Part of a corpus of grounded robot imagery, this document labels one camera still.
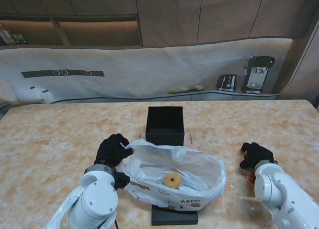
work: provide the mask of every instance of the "marble countertop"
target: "marble countertop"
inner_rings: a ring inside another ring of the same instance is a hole
[[[273,151],[282,168],[319,200],[319,113],[303,100],[54,104],[16,107],[0,121],[0,224],[40,229],[79,185],[112,133],[145,138],[148,106],[183,106],[184,145],[222,158],[225,193],[198,212],[198,225],[166,228],[272,229],[239,168],[243,142]],[[120,229],[151,228],[151,205],[118,190]]]

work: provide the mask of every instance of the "plastic bag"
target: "plastic bag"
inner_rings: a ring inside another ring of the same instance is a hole
[[[143,139],[127,146],[135,152],[119,171],[131,177],[125,187],[138,200],[178,211],[198,211],[224,192],[226,169],[222,160],[183,146],[156,146]],[[178,189],[163,184],[165,175],[177,172]]]

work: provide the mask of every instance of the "donut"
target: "donut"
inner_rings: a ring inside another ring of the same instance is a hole
[[[181,177],[178,173],[170,172],[164,177],[164,185],[169,188],[179,188],[181,184]]]

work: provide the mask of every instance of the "black box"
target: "black box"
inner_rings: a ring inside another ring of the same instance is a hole
[[[197,211],[179,212],[152,205],[152,226],[195,225],[197,223]]]
[[[184,146],[183,107],[149,107],[146,141],[155,145]],[[180,212],[152,205],[152,226],[194,225],[197,211]]]
[[[184,145],[183,107],[149,107],[146,141],[155,145]]]

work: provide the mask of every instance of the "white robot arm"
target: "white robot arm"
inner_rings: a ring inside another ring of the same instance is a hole
[[[114,184],[112,168],[102,164],[90,166],[81,178],[81,186],[67,196],[44,229],[63,229],[61,222],[69,209],[71,229],[110,228],[119,200]]]
[[[255,167],[255,196],[270,211],[277,229],[319,229],[319,207],[274,161]]]

